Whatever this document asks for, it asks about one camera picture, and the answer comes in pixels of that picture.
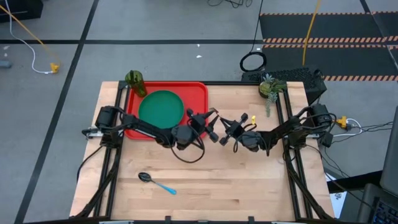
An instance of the blue spoon handle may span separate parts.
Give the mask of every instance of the blue spoon handle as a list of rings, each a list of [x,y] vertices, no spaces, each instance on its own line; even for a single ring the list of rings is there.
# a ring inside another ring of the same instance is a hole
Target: blue spoon handle
[[[159,187],[162,187],[162,188],[165,189],[166,191],[170,192],[170,194],[172,194],[172,195],[176,195],[176,194],[177,194],[177,191],[174,190],[174,189],[171,189],[170,187],[166,187],[166,186],[164,186],[164,185],[162,185],[162,184],[159,184],[159,183],[157,183],[157,182],[154,182],[154,183],[157,184]]]

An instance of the spoon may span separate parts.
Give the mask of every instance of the spoon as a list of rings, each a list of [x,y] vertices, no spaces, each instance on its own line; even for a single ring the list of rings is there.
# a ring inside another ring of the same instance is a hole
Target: spoon
[[[143,182],[145,182],[145,183],[153,182],[153,183],[155,183],[156,185],[158,185],[159,187],[162,187],[162,188],[165,189],[166,191],[170,192],[170,194],[172,194],[172,195],[176,195],[176,194],[177,194],[177,191],[176,191],[176,190],[171,189],[171,188],[169,188],[169,187],[166,187],[166,186],[164,186],[164,185],[162,185],[162,184],[159,184],[159,183],[157,183],[157,182],[154,182],[148,173],[140,172],[140,173],[138,174],[138,178],[139,178],[140,180],[142,180]]]

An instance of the green plate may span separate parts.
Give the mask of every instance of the green plate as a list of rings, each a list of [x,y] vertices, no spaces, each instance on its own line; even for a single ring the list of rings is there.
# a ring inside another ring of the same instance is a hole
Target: green plate
[[[138,109],[139,119],[159,128],[172,128],[184,116],[181,98],[168,90],[159,90],[147,95]]]

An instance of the potted plant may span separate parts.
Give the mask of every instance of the potted plant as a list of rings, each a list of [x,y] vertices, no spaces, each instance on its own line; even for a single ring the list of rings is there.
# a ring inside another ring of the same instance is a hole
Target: potted plant
[[[278,93],[282,90],[286,89],[286,84],[284,81],[280,81],[276,78],[273,78],[268,73],[265,78],[263,77],[263,82],[259,85],[259,93],[260,96],[266,98],[266,111],[267,117],[269,117],[271,113],[271,103],[275,103],[278,99]]]

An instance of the orange and black striped mat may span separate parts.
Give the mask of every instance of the orange and black striped mat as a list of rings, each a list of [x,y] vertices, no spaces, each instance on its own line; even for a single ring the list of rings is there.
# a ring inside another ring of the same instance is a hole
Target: orange and black striped mat
[[[302,44],[266,44],[262,51],[267,55],[266,70],[302,66]],[[308,44],[306,65],[319,68],[328,81],[398,81],[385,45]]]
[[[302,66],[312,15],[261,14],[266,70]],[[321,69],[329,81],[398,81],[396,24],[398,12],[317,14],[305,64]]]

